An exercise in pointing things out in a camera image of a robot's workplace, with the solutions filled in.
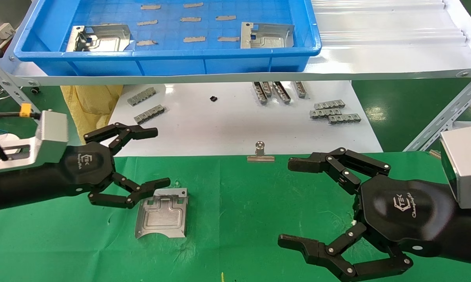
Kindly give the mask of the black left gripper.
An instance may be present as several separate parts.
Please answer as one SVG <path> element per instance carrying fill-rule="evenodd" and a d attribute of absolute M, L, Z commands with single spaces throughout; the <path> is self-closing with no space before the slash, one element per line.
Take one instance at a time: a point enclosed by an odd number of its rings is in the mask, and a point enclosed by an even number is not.
<path fill-rule="evenodd" d="M 151 139 L 158 136 L 158 129 L 128 126 L 114 123 L 89 132 L 83 136 L 83 146 L 68 146 L 61 159 L 63 187 L 67 196 L 89 193 L 89 201 L 95 206 L 132 209 L 156 190 L 169 187 L 170 178 L 162 178 L 137 184 L 115 172 L 113 156 L 130 140 Z M 100 144 L 111 139 L 108 147 Z M 128 196 L 103 194 L 110 184 L 116 184 L 129 192 Z"/>

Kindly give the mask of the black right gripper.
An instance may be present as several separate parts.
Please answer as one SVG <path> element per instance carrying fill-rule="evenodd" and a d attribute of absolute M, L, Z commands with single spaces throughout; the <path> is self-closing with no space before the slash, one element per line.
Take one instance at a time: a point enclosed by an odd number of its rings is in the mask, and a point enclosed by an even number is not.
<path fill-rule="evenodd" d="M 281 234 L 281 248 L 302 253 L 307 264 L 327 268 L 341 282 L 361 282 L 401 275 L 413 266 L 404 252 L 421 257 L 444 255 L 447 225 L 456 201 L 445 184 L 387 177 L 391 166 L 340 147 L 313 152 L 307 158 L 292 157 L 293 172 L 327 173 L 343 190 L 357 195 L 356 223 L 329 245 L 299 236 Z M 373 177 L 363 184 L 351 171 Z M 388 258 L 351 264 L 343 253 L 364 237 Z"/>

